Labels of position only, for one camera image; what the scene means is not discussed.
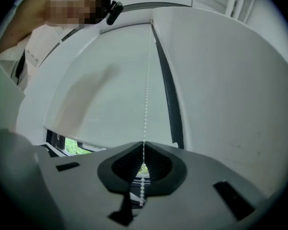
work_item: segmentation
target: person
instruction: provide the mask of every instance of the person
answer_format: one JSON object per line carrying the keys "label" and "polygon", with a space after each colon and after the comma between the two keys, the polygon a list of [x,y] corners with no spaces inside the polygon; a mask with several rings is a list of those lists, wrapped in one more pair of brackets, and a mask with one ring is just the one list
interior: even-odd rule
{"label": "person", "polygon": [[4,32],[0,32],[0,65],[22,90],[28,74],[24,49],[40,26],[75,27],[96,24],[106,16],[111,0],[17,0]]}

